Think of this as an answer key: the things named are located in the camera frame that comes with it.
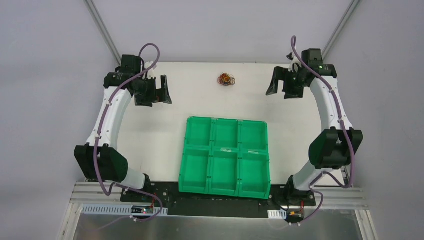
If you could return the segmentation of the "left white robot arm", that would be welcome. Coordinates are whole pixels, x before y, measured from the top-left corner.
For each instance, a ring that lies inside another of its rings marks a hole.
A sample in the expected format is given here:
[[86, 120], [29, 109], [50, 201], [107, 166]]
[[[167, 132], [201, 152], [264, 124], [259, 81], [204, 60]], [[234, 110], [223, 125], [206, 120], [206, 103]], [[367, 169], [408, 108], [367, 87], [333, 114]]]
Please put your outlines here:
[[140, 202], [152, 198], [147, 185], [149, 176], [129, 167], [118, 152], [118, 138], [126, 109], [134, 100], [136, 106], [152, 107], [155, 103], [172, 104], [166, 75], [160, 76], [157, 88], [154, 69], [140, 56], [123, 55], [121, 65], [109, 72], [103, 82], [103, 101], [93, 131], [85, 144], [77, 145], [74, 156], [88, 180], [117, 183], [133, 188]]

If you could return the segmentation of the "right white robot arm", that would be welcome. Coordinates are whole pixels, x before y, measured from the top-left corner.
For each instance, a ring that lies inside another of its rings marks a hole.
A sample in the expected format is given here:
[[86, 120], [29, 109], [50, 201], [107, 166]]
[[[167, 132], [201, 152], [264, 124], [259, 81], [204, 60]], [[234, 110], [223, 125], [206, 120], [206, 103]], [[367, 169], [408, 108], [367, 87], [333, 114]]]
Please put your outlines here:
[[336, 68], [324, 63], [321, 50], [310, 48], [301, 54], [292, 51], [287, 58], [288, 67], [274, 68], [266, 95], [277, 94], [279, 82], [283, 83], [284, 99], [301, 99], [305, 88], [309, 88], [321, 122], [321, 133], [308, 149], [308, 162], [289, 177], [282, 190], [283, 199], [296, 205], [310, 199], [312, 187], [325, 175], [342, 188], [352, 186], [355, 154], [364, 136], [348, 119], [339, 94]]

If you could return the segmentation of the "green six-compartment tray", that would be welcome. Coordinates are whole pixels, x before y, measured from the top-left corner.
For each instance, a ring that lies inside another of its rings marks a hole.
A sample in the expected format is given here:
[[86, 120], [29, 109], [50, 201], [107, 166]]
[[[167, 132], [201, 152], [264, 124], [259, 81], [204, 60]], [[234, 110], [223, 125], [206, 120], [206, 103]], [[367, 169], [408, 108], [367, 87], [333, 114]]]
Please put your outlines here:
[[178, 176], [180, 192], [267, 199], [271, 182], [265, 121], [187, 119]]

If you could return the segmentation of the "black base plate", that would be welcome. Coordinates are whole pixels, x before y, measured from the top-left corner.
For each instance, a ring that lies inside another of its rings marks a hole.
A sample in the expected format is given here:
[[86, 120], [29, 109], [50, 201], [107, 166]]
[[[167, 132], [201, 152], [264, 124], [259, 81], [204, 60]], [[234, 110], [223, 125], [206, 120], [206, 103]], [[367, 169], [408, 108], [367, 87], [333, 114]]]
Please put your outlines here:
[[164, 181], [152, 182], [148, 192], [158, 196], [169, 216], [265, 219], [268, 210], [289, 207], [293, 211], [300, 206], [300, 200], [284, 198], [284, 187], [271, 185], [266, 199], [180, 192], [177, 182]]

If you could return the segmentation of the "aluminium frame rail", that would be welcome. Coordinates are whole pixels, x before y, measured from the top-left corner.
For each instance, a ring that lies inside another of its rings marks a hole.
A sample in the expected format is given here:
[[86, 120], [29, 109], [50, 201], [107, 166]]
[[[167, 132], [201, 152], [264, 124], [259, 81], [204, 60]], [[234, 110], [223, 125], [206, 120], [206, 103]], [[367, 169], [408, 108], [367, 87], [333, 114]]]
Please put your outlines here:
[[[177, 182], [153, 182], [152, 191], [162, 201], [163, 206], [170, 209], [184, 200], [193, 201], [230, 201], [232, 203], [238, 202], [240, 204], [256, 203], [258, 206], [269, 206], [284, 208], [290, 207], [293, 209], [295, 206], [301, 204], [300, 200], [286, 200], [283, 198], [283, 184], [273, 184], [270, 193], [266, 199], [251, 198], [251, 197], [232, 197], [225, 195], [210, 195], [210, 194], [197, 194], [197, 193], [184, 193], [179, 192]], [[334, 186], [319, 186], [315, 188], [316, 191], [323, 194], [322, 209], [336, 209], [336, 210], [368, 210], [364, 191], [361, 188], [343, 189]], [[71, 194], [71, 204], [147, 204], [150, 205], [153, 198], [143, 194], [129, 192], [124, 193], [119, 187], [114, 187], [111, 195], [105, 195], [100, 185], [97, 182], [77, 182]]]

